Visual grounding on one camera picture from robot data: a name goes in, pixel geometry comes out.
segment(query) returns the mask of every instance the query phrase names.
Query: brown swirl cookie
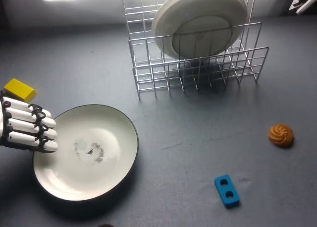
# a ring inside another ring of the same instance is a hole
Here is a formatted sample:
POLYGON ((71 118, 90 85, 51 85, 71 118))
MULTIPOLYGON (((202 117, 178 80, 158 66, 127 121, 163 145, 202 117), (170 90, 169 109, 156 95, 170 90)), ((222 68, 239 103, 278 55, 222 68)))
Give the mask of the brown swirl cookie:
POLYGON ((276 124, 269 129, 268 138, 277 146, 289 147, 294 141, 294 134, 287 125, 276 124))

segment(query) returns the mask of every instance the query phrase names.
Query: table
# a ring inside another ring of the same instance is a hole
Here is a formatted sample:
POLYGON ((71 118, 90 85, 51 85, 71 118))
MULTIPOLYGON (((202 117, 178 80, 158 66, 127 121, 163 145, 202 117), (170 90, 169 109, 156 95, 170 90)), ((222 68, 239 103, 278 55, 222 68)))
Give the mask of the table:
POLYGON ((0 226, 308 227, 317 222, 317 17, 264 20, 270 46, 258 85, 138 100, 124 25, 1 34, 0 84, 15 77, 53 116, 84 104, 127 114, 140 139, 126 181, 97 203, 65 203, 33 175, 32 153, 0 148, 0 226), (269 128, 293 128, 291 149, 269 128), (225 209, 213 180, 229 174, 241 205, 225 209))

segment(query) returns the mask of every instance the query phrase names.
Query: wall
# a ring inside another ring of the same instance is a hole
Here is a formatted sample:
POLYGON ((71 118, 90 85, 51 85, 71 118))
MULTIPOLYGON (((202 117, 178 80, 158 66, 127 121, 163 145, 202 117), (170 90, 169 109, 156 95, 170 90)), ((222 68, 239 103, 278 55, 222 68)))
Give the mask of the wall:
MULTIPOLYGON (((121 0, 3 0, 13 28, 123 23, 121 0)), ((254 17, 277 16, 289 0, 256 0, 254 17)))

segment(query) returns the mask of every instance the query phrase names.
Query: plate in dish rack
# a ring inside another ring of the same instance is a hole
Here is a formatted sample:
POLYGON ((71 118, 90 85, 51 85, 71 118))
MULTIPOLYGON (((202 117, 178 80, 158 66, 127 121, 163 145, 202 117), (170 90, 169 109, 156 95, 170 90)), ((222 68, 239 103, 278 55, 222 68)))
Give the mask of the plate in dish rack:
POLYGON ((153 19, 152 31, 154 36, 172 35, 155 41, 173 58, 207 57, 230 47, 243 30, 232 27, 245 24, 246 18, 244 0, 167 0, 153 19))
POLYGON ((139 141, 124 113, 86 105, 55 120, 58 151, 33 156, 35 176, 47 192, 64 200, 88 200, 109 192, 128 175, 139 141))

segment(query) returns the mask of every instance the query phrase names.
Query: yellow sponge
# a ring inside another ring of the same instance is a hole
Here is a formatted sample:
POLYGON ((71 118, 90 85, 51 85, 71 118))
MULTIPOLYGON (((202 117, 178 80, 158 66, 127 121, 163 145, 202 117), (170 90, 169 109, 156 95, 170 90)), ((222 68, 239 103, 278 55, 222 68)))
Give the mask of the yellow sponge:
POLYGON ((13 95, 16 99, 22 100, 27 103, 36 95, 36 91, 32 87, 25 85, 15 78, 13 78, 6 84, 4 86, 4 89, 9 94, 13 95))

